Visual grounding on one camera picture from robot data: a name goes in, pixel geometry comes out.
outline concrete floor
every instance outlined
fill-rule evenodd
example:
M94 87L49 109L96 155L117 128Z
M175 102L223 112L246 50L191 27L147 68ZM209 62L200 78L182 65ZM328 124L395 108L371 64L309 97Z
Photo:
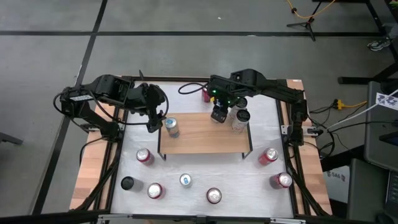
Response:
M382 22L393 18L372 0ZM316 3L293 1L302 15ZM0 30L91 31L100 0L3 0ZM100 30L297 32L302 21L285 1L109 0ZM376 32L364 4L336 3L313 23L316 32ZM75 83L89 37L0 36L0 131L24 140L0 144L0 217L28 214L60 124L52 98ZM208 77L253 68L267 78L302 79L310 110L333 99L366 100L366 86L339 85L339 76L371 77L393 62L388 50L371 52L362 37L97 37L83 83L102 74ZM333 124L352 110L332 111ZM322 121L325 114L314 115ZM358 118L353 122L364 120ZM340 132L348 147L362 144L364 128ZM55 171L44 212L68 210L86 134L73 125ZM329 141L318 138L318 145ZM337 143L335 153L344 151Z

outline can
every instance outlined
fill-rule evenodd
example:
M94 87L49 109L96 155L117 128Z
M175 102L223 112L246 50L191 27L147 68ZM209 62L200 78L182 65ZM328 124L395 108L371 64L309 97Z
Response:
M273 175L270 177L269 182L274 189L284 189L292 185L292 177L285 172Z
M158 183L150 184L147 189L148 197L151 199L161 199L165 195L165 188Z
M188 174L182 174L180 176L180 184L182 187L189 188L192 185L191 176Z
M207 201L212 204L217 204L220 202L222 197L221 191L215 187L210 188L206 193Z
M127 176L123 178L121 182L121 187L123 190L132 190L138 192L142 190L142 188L144 187L144 183L140 180Z
M136 154L137 160L142 162L143 164L149 166L154 163L155 157L150 153L150 151L146 148L142 148L137 151Z
M261 165L268 165L278 159L278 152L274 148L267 148L262 152L258 158Z
M239 110L232 121L232 130L241 133L250 120L250 113L247 110Z
M178 124L177 124L177 119L173 117L167 118L165 121L165 126L167 129L167 132L169 133L171 138L177 138L180 136L180 130L178 130Z
M205 102L205 103L210 102L210 96L207 94L207 88L201 89L201 98L202 98L203 102Z
M248 100L245 98L240 98L238 103L231 108L231 111L229 112L229 117L235 119L236 113L239 110L246 109L247 105L248 105Z

